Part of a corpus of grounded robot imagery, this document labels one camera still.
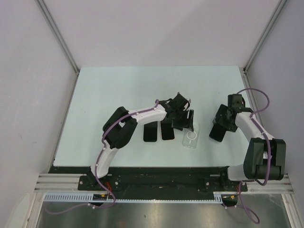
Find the black and white robotic arm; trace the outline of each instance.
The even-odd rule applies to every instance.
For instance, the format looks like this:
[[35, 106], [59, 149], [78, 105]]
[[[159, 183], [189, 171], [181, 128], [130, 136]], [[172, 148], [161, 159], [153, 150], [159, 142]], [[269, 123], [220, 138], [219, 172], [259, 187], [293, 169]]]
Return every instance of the black and white robotic arm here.
[[[228, 167], [228, 178], [232, 181], [265, 179], [281, 180], [285, 172], [286, 143], [269, 134], [245, 107], [245, 100], [240, 94], [228, 96], [228, 106], [221, 104], [213, 120], [210, 138], [221, 142], [227, 131], [235, 132], [239, 127], [249, 141], [243, 164]], [[267, 165], [267, 151], [270, 145], [270, 166]]]
[[194, 111], [189, 107], [190, 100], [179, 93], [174, 99], [157, 101], [155, 106], [145, 109], [128, 111], [119, 107], [103, 127], [104, 148], [97, 163], [91, 166], [92, 173], [98, 178], [107, 175], [117, 151], [130, 141], [137, 126], [166, 119], [172, 122], [173, 128], [193, 131]]

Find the black smartphone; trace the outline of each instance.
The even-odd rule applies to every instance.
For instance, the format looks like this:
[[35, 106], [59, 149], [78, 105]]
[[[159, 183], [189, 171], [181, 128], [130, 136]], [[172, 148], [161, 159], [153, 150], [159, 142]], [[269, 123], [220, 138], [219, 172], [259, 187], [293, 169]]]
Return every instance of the black smartphone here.
[[161, 121], [161, 136], [161, 139], [164, 141], [174, 139], [174, 129], [172, 127], [172, 121]]
[[143, 141], [156, 142], [157, 141], [157, 121], [147, 123], [143, 126]]

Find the reflective floor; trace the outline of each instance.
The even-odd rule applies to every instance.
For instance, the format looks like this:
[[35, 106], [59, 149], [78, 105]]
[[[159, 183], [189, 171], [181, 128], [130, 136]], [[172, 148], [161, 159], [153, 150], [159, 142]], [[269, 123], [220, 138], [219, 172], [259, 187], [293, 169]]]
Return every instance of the reflective floor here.
[[246, 206], [261, 219], [255, 225], [243, 209], [219, 204], [117, 203], [108, 209], [83, 206], [61, 215], [75, 203], [45, 202], [37, 228], [290, 228], [281, 195], [244, 195]]

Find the white wall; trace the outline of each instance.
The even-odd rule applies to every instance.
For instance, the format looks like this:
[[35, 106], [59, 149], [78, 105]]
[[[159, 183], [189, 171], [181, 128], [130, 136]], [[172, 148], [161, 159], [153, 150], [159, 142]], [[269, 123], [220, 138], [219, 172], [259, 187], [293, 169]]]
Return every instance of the white wall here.
[[[251, 66], [252, 87], [264, 90], [270, 107], [261, 116], [269, 132], [287, 143], [286, 171], [304, 209], [304, 1], [289, 1]], [[262, 107], [265, 102], [258, 96]]]
[[46, 0], [81, 67], [243, 67], [278, 2]]
[[55, 148], [76, 78], [34, 0], [0, 2], [0, 227]]

